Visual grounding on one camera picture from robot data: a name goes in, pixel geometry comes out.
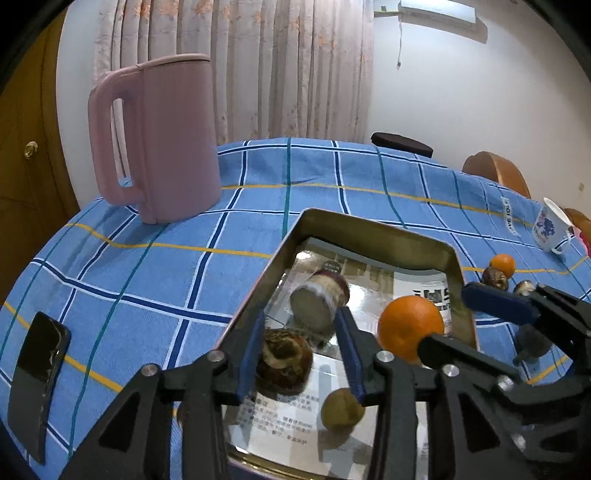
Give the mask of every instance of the white mug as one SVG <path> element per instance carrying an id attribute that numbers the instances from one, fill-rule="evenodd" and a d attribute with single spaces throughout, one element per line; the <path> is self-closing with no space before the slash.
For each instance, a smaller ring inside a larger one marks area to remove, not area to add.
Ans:
<path id="1" fill-rule="evenodd" d="M 573 239 L 569 231 L 572 226 L 573 223 L 566 213 L 552 200 L 544 197 L 542 208 L 531 232 L 534 235 L 535 243 L 542 250 L 560 255 L 564 253 L 564 249 L 570 245 Z M 562 250 L 558 250 L 556 246 L 565 236 L 567 245 Z"/>

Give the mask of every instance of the floral curtain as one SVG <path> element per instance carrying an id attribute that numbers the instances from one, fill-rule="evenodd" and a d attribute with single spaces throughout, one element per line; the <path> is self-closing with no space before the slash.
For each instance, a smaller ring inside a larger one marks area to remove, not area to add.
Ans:
<path id="1" fill-rule="evenodd" d="M 363 141 L 372 0 L 103 0 L 95 79 L 157 57 L 212 59 L 217 141 Z M 126 171 L 121 101 L 113 144 Z"/>

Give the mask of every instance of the wooden chair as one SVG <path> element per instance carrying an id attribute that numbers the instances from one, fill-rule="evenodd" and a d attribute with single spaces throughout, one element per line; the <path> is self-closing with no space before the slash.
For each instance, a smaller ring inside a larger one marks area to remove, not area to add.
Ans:
<path id="1" fill-rule="evenodd" d="M 478 152 L 468 157 L 462 172 L 495 181 L 524 197 L 531 198 L 527 183 L 515 164 L 491 152 Z"/>

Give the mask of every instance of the blue pattern on mug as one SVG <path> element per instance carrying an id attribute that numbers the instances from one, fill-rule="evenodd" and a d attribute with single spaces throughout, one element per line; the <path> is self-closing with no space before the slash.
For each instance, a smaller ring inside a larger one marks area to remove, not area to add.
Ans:
<path id="1" fill-rule="evenodd" d="M 542 234 L 546 238 L 554 235 L 554 233 L 556 232 L 554 230 L 554 224 L 552 223 L 552 220 L 546 217 L 546 212 L 542 212 L 542 214 L 540 215 L 540 219 L 535 225 L 536 227 L 538 227 L 540 234 Z"/>

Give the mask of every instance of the yellow stripe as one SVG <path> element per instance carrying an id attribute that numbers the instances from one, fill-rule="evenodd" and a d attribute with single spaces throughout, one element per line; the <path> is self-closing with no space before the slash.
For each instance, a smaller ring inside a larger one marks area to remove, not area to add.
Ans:
<path id="1" fill-rule="evenodd" d="M 8 309 L 8 311 L 10 313 L 12 313 L 14 315 L 15 310 L 14 310 L 14 308 L 12 308 L 12 306 L 7 301 L 4 302 L 4 306 Z M 28 330 L 30 325 L 24 318 L 22 318 L 20 315 L 17 315 L 17 320 L 19 321 L 19 323 L 21 325 L 23 325 L 23 327 L 25 327 Z M 540 372 L 534 378 L 531 378 L 530 380 L 528 380 L 527 383 L 529 383 L 531 385 L 531 384 L 535 384 L 535 383 L 539 382 L 541 379 L 543 379 L 544 377 L 546 377 L 547 375 L 552 373 L 556 369 L 557 365 L 562 365 L 564 362 L 566 362 L 568 360 L 568 358 L 569 357 L 567 355 L 564 355 L 562 358 L 560 358 L 556 362 L 556 364 L 548 367 L 543 372 Z M 71 366 L 76 368 L 78 371 L 80 371 L 82 373 L 86 372 L 87 367 L 85 365 L 82 365 L 80 362 L 74 360 L 70 355 L 66 355 L 64 360 L 66 363 L 70 364 Z M 107 388 L 110 388 L 111 390 L 113 390 L 116 393 L 119 393 L 121 390 L 123 390 L 123 387 L 121 385 L 119 385 L 117 382 L 113 382 L 111 379 L 105 377 L 104 375 L 98 374 L 97 372 L 95 372 L 93 370 L 90 370 L 89 376 L 92 379 L 96 380 L 101 385 L 104 385 Z"/>
<path id="2" fill-rule="evenodd" d="M 4 302 L 4 306 L 8 309 L 8 311 L 10 313 L 12 313 L 13 315 L 15 314 L 15 309 L 7 301 Z M 29 329 L 30 324 L 24 318 L 22 318 L 20 316 L 20 314 L 17 315 L 17 320 L 19 321 L 19 323 L 23 327 L 25 327 L 27 330 Z M 64 362 L 66 362 L 67 364 L 73 366 L 74 368 L 76 368 L 76 370 L 78 370 L 78 371 L 80 371 L 82 373 L 86 373 L 87 366 L 82 365 L 77 360 L 74 360 L 70 355 L 66 355 L 64 357 Z M 94 380 L 96 380 L 101 385 L 104 385 L 107 388 L 110 388 L 114 392 L 119 393 L 121 390 L 123 390 L 123 387 L 121 385 L 119 385 L 116 382 L 113 382 L 112 380 L 110 380 L 109 378 L 106 378 L 105 376 L 103 376 L 101 374 L 96 373 L 95 371 L 90 370 L 89 376 L 91 378 L 93 378 Z"/>
<path id="3" fill-rule="evenodd" d="M 117 248 L 146 248 L 148 244 L 120 244 L 113 240 L 105 237 L 101 233 L 94 230 L 91 226 L 85 225 L 84 223 L 67 223 L 66 226 L 77 226 L 87 232 L 91 233 L 97 238 L 100 238 L 103 242 L 107 242 L 109 245 Z M 259 252 L 246 252 L 242 250 L 224 250 L 220 248 L 206 248 L 206 247 L 193 247 L 191 245 L 174 245 L 174 244 L 163 244 L 161 242 L 154 242 L 152 247 L 166 247 L 166 248 L 178 248 L 182 250 L 194 250 L 197 252 L 211 252 L 215 254 L 226 254 L 226 255 L 241 255 L 243 257 L 259 257 L 259 258 L 271 258 L 270 254 L 263 254 Z"/>
<path id="4" fill-rule="evenodd" d="M 276 185 L 230 185 L 227 187 L 222 187 L 223 190 L 236 190 L 236 189 L 279 189 L 279 188 L 283 188 L 285 187 L 285 185 L 283 184 L 276 184 Z M 353 190 L 355 192 L 368 192 L 368 193 L 379 193 L 384 195 L 384 191 L 383 190 L 372 190 L 372 189 L 363 189 L 360 187 L 348 187 L 346 185 L 343 185 L 341 187 L 339 187 L 338 185 L 327 185 L 324 183 L 292 183 L 291 187 L 322 187 L 325 189 L 345 189 L 345 190 Z M 396 193 L 396 192 L 388 192 L 390 196 L 392 197 L 399 197 L 399 198 L 403 198 L 403 199 L 408 199 L 408 200 L 416 200 L 418 202 L 430 202 L 433 203 L 435 205 L 442 205 L 442 206 L 446 206 L 446 207 L 453 207 L 453 208 L 462 208 L 464 210 L 470 210 L 471 212 L 479 212 L 479 213 L 488 213 L 490 215 L 496 215 L 499 217 L 503 217 L 505 216 L 504 213 L 502 212 L 493 212 L 491 210 L 485 210 L 482 208 L 477 208 L 477 207 L 471 207 L 469 205 L 460 205 L 459 203 L 453 203 L 453 202 L 446 202 L 445 200 L 437 200 L 437 199 L 432 199 L 432 198 L 427 198 L 427 197 L 417 197 L 414 195 L 405 195 L 403 193 Z M 524 222 L 523 220 L 513 217 L 513 220 L 515 222 L 518 223 L 522 223 L 523 225 L 527 226 L 527 227 L 532 227 L 533 225 L 531 223 L 527 223 Z"/>
<path id="5" fill-rule="evenodd" d="M 543 372 L 540 372 L 539 374 L 537 374 L 534 378 L 530 378 L 527 383 L 529 383 L 530 385 L 533 385 L 534 383 L 539 382 L 540 380 L 542 380 L 544 377 L 546 377 L 547 375 L 549 375 L 550 373 L 552 373 L 554 370 L 556 370 L 556 367 L 558 365 L 562 365 L 564 362 L 566 362 L 569 359 L 569 357 L 567 355 L 563 355 L 562 358 L 560 358 L 556 364 L 548 367 L 546 370 L 544 370 Z"/>
<path id="6" fill-rule="evenodd" d="M 587 259 L 589 259 L 589 257 L 585 255 L 578 262 L 576 262 L 575 265 L 570 267 L 568 270 L 563 271 L 557 271 L 553 268 L 538 268 L 536 270 L 515 270 L 515 273 L 557 273 L 558 275 L 568 275 Z M 462 270 L 466 272 L 484 272 L 484 268 L 479 267 L 462 267 Z"/>

